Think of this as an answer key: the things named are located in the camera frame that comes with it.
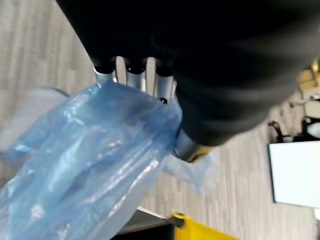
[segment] yellow container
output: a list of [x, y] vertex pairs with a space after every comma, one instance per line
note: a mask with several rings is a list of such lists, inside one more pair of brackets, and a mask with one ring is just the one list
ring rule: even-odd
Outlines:
[[178, 220], [183, 220], [183, 226], [175, 228], [175, 240], [239, 240], [202, 225], [184, 214], [174, 213], [172, 216]]

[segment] blue plastic bag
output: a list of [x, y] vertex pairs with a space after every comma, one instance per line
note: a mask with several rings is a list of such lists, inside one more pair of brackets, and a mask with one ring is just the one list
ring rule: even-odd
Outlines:
[[181, 113], [111, 81], [42, 116], [5, 153], [22, 165], [0, 192], [0, 239], [108, 240], [172, 152]]

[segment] gray carpet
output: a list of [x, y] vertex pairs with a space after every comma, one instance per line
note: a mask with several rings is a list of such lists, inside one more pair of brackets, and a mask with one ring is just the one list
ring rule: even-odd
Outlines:
[[[53, 0], [0, 0], [0, 127], [27, 89], [49, 85], [74, 93], [94, 81], [86, 52]], [[284, 103], [271, 116], [296, 132], [302, 111]], [[268, 142], [264, 123], [217, 148], [218, 177], [211, 176], [217, 184], [207, 195], [162, 175], [142, 206], [162, 215], [183, 212], [243, 240], [316, 239], [311, 209], [272, 202]]]

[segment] plastic sheet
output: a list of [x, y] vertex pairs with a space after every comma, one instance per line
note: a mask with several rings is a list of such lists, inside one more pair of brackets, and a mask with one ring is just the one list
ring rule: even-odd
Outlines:
[[18, 172], [0, 192], [0, 239], [108, 240], [165, 165], [201, 190], [214, 159], [170, 155], [180, 121], [175, 103], [111, 81], [68, 98], [4, 149]]

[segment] silver cylinder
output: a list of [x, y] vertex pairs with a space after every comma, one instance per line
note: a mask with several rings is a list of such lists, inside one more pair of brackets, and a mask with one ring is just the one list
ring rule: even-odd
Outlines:
[[165, 99], [169, 102], [172, 95], [174, 76], [154, 75], [153, 96], [157, 99]]
[[140, 74], [133, 74], [126, 71], [126, 84], [130, 87], [133, 87], [145, 92], [147, 89], [146, 71]]
[[93, 67], [94, 75], [96, 81], [113, 81], [115, 83], [118, 82], [117, 78], [117, 70], [113, 71], [112, 73], [101, 73], [96, 70], [95, 67]]
[[188, 163], [193, 163], [206, 156], [213, 147], [194, 142], [183, 130], [180, 130], [175, 143], [174, 155]]

